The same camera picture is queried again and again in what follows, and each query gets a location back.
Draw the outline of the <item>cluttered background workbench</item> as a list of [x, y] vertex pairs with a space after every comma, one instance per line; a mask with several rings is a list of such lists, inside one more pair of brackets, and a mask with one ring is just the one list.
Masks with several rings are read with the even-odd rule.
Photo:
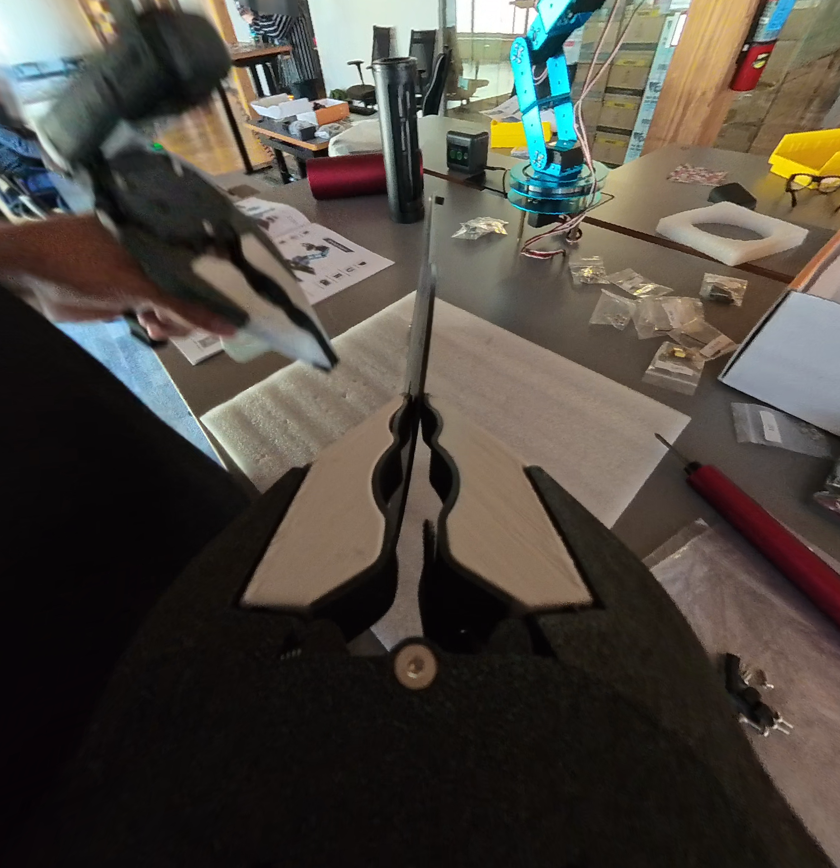
[[228, 45], [234, 78], [240, 97], [245, 101], [246, 127], [274, 154], [274, 164], [284, 183], [306, 179], [306, 163], [327, 158], [335, 137], [359, 123], [377, 118], [377, 112], [360, 115], [349, 104], [349, 117], [340, 123], [315, 127], [291, 118], [288, 123], [261, 117], [250, 103], [275, 94], [311, 100], [326, 98], [322, 81], [299, 81], [289, 46], [258, 42], [236, 42]]

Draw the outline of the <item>white foam sheet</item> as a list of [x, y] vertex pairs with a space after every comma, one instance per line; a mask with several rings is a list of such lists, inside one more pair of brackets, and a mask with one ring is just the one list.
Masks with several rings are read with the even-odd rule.
[[204, 416], [274, 525], [232, 605], [328, 623], [381, 620], [455, 652], [501, 623], [610, 606], [646, 569], [613, 520], [681, 413], [436, 301], [397, 301], [337, 339], [332, 373], [291, 363]]

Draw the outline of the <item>large clear plastic bag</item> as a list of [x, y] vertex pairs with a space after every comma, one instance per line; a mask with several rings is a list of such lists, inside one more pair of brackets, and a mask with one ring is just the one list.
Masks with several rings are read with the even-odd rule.
[[740, 727], [777, 789], [840, 866], [840, 628], [727, 526], [687, 525], [644, 559], [720, 677], [740, 658], [791, 728]]

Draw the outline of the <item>patterned paper sheet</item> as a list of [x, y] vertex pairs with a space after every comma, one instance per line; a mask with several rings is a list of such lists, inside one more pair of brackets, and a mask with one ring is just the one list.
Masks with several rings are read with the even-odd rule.
[[667, 180], [683, 185], [716, 188], [727, 181], [727, 171], [684, 163], [673, 169]]

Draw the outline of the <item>small black device green lights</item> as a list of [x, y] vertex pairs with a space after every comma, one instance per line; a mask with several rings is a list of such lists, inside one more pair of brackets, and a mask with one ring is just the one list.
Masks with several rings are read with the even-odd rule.
[[448, 130], [445, 139], [445, 157], [450, 173], [465, 178], [478, 178], [485, 174], [490, 150], [491, 133]]

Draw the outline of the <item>white foam packing insert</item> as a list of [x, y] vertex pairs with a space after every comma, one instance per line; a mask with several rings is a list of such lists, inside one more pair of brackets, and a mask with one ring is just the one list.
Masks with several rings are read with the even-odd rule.
[[[757, 237], [743, 241], [718, 236], [705, 230], [709, 224], [748, 230]], [[656, 233], [724, 265], [740, 266], [799, 247], [808, 229], [722, 201], [668, 215], [659, 221]]]

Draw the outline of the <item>black framed eyeglasses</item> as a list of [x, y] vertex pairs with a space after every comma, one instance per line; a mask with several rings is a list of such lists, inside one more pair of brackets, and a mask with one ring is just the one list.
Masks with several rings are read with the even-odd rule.
[[[840, 191], [840, 175], [811, 175], [807, 173], [794, 173], [785, 181], [785, 193], [788, 194], [791, 207], [798, 204], [798, 194], [802, 191], [814, 191], [822, 196], [832, 196]], [[834, 212], [840, 210], [840, 203]]]

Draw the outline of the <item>dark grey desk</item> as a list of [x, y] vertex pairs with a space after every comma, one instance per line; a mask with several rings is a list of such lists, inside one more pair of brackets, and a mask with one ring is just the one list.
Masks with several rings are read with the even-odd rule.
[[567, 266], [517, 252], [507, 236], [450, 238], [462, 219], [501, 216], [499, 193], [434, 175], [438, 303], [429, 382], [478, 424], [538, 463], [639, 556], [660, 552], [665, 587], [719, 649], [772, 676], [772, 707], [791, 735], [748, 729], [773, 780], [840, 866], [840, 628], [685, 482], [660, 434], [716, 466], [840, 570], [840, 524], [813, 501], [831, 460], [738, 443], [730, 403], [708, 364], [696, 394], [642, 383], [653, 343], [632, 327], [588, 323], [599, 287], [575, 289]]

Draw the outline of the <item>orange cardboard box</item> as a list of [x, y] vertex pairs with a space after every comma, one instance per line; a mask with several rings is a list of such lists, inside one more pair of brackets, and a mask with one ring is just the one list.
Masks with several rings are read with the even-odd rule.
[[840, 229], [752, 328], [718, 381], [840, 438]]

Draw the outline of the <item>black metal plate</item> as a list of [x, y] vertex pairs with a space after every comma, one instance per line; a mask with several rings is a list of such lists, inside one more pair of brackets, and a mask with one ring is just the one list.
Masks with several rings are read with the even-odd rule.
[[405, 369], [404, 405], [401, 409], [398, 426], [401, 481], [396, 489], [395, 546], [399, 544], [401, 531], [404, 527], [404, 515], [411, 488], [416, 444], [421, 431], [425, 406], [426, 376], [436, 299], [435, 223], [445, 202], [444, 195], [435, 194], [428, 199], [425, 208], [425, 248], [415, 290]]

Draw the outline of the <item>person's left hand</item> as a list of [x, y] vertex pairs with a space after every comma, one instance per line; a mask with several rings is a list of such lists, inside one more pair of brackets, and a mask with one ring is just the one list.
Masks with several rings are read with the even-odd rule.
[[17, 268], [27, 295], [57, 323], [108, 321], [131, 314], [155, 341], [193, 332], [230, 337], [236, 327], [198, 304], [158, 288], [96, 219], [62, 216], [15, 228]]

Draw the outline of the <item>red fire extinguisher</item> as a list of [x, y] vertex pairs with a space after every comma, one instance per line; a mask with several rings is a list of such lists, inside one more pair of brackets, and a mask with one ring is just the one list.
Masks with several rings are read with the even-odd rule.
[[780, 1], [762, 1], [756, 8], [734, 65], [731, 92], [748, 92], [757, 86], [783, 28], [778, 18], [782, 5]]

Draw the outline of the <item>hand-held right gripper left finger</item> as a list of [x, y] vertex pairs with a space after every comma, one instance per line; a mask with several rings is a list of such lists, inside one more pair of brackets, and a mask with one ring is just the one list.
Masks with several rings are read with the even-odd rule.
[[404, 515], [414, 406], [391, 399], [309, 465], [241, 597], [245, 608], [316, 616], [384, 565]]

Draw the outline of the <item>open white orange box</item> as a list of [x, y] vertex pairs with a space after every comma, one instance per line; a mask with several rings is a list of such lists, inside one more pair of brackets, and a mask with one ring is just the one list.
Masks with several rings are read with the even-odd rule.
[[291, 98], [288, 94], [275, 94], [250, 103], [253, 111], [261, 117], [288, 123], [295, 118], [302, 123], [322, 127], [340, 123], [349, 117], [349, 104], [345, 101], [321, 98]]

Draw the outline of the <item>person's left forearm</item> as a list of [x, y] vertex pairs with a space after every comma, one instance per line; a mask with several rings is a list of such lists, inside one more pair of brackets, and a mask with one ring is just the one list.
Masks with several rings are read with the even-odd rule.
[[0, 222], [0, 278], [45, 279], [43, 243], [46, 222]]

